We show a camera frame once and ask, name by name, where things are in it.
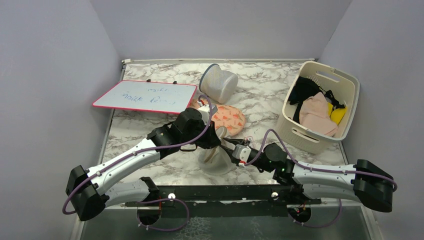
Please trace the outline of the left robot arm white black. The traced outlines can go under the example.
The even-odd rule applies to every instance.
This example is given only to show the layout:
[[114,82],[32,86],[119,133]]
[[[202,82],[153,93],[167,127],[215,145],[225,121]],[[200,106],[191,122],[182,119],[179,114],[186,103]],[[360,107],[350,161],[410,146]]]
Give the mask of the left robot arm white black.
[[216,105],[198,109],[188,107],[176,120],[153,129],[136,146],[97,166],[74,167],[69,174],[62,207],[65,215],[76,214],[80,221],[98,216],[113,205],[138,202],[152,205],[157,200],[157,188],[149,177],[130,183],[120,183],[136,170],[193,145],[195,149],[212,149],[221,144],[212,120]]

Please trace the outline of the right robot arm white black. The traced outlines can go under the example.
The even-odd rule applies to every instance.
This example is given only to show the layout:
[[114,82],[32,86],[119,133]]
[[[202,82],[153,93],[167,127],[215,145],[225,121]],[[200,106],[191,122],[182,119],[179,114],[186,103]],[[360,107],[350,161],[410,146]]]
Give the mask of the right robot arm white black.
[[292,160],[276,143],[257,150],[249,147],[246,140],[226,141],[234,147],[220,148],[233,164],[252,164],[261,173],[272,173],[273,180],[291,187],[288,196],[296,204],[332,198],[355,201],[382,213],[393,210],[394,178],[368,160],[359,159],[349,165],[316,165]]

